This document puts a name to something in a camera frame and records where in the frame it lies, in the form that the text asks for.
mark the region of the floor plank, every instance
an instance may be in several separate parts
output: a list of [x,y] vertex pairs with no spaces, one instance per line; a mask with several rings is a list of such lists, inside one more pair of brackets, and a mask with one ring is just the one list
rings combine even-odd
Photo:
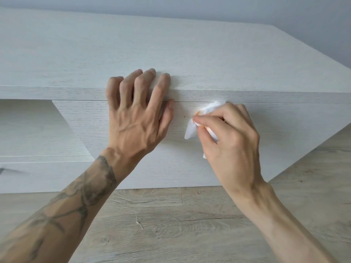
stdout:
[[[301,223],[341,262],[349,262],[351,124],[270,183]],[[55,194],[0,195],[0,237]],[[220,186],[116,190],[71,259],[140,261],[276,262]]]

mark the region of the drawer front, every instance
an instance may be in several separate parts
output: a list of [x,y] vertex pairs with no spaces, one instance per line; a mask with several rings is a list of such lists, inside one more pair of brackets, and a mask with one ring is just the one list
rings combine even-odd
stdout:
[[61,191],[91,163],[0,163],[0,194]]
[[[104,101],[54,101],[93,157],[107,146],[108,108]],[[134,170],[126,188],[213,186],[213,177],[197,138],[184,140],[189,119],[206,105],[176,102],[167,137]],[[260,133],[262,175],[277,176],[351,122],[351,104],[245,103]]]

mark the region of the white wooden furniture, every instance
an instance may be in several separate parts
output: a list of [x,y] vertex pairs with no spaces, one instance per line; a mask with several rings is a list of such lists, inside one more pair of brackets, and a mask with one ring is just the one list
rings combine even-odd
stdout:
[[109,77],[172,75],[166,139],[120,188],[218,185],[187,121],[245,103],[266,180],[351,122],[351,70],[273,26],[0,8],[0,193],[59,191],[107,144]]

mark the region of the right hand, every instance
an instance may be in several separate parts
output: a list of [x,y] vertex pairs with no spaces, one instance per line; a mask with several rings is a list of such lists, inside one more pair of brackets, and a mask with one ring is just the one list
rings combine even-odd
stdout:
[[[198,127],[204,154],[234,202],[255,198],[266,182],[261,176],[259,134],[245,106],[226,103],[193,120],[204,126]],[[216,134],[217,143],[205,127]]]

